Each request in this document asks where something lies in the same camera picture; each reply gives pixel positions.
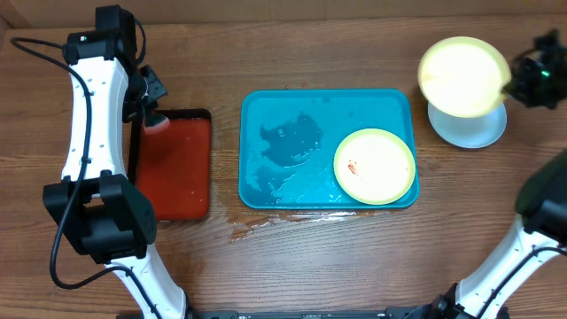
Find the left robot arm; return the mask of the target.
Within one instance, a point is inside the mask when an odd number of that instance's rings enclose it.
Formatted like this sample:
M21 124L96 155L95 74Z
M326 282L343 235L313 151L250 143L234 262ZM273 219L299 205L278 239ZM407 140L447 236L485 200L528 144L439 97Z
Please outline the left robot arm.
M119 5L96 9L96 26L72 33L63 47L72 77L74 104L66 164L59 183L43 189L43 204L58 225L54 243L66 238L113 272L127 287L144 318L187 318L186 293L175 284L155 246L157 222L150 201L129 181L122 126L163 126L155 114L167 91L144 65L142 31Z

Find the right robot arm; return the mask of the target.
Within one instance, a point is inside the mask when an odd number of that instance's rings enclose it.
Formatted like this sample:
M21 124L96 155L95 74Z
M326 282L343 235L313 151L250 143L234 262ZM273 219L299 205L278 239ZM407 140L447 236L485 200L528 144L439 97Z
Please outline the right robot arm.
M491 44L454 36L433 44L418 85L437 134L462 148L493 144L507 124L504 102L554 109L566 98L566 49L557 30L507 61ZM506 300L538 268L566 253L566 154L532 175L518 194L509 232L486 260L411 318L506 318Z

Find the light blue plate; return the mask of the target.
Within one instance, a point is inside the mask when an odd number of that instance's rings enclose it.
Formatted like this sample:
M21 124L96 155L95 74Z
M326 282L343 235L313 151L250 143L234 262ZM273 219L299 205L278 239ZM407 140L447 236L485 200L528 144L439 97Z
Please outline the light blue plate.
M429 103L428 116L433 129L443 140L464 149L480 149L494 144L503 135L508 120L503 103L477 118L455 117Z

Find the teal plastic tray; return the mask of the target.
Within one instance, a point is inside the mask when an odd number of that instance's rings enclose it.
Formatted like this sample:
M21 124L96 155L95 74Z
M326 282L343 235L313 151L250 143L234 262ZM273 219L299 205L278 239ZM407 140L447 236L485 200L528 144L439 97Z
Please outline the teal plastic tray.
M256 209L354 210L333 161L350 134L379 128L416 147L411 105L397 89L259 90L241 108L238 192Z

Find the black tray with red liquid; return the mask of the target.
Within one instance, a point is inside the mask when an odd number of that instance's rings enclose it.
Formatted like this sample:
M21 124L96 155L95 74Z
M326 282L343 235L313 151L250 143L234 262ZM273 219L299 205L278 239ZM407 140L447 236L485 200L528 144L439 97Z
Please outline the black tray with red liquid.
M196 221L210 207L212 115L203 108L162 110L168 126L130 129L128 178L150 200L159 221Z

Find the yellow-green plate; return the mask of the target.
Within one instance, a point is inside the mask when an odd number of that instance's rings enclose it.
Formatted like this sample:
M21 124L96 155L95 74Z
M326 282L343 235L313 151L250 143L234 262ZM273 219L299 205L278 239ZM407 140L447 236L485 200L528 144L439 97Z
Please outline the yellow-green plate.
M368 205L389 205L412 187L416 159L400 137L365 128L338 145L333 170L339 186L351 198Z
M491 44L455 36L433 44L420 60L417 81L425 98L441 112L477 118L492 112L511 80L509 63Z

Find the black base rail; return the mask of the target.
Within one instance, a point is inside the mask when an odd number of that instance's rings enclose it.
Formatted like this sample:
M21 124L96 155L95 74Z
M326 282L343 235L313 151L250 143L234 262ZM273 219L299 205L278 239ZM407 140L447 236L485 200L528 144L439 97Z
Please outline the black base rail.
M338 312L265 312L238 313L236 311L199 312L197 318L204 319L401 319L413 313L416 307L388 307L381 311L338 311Z

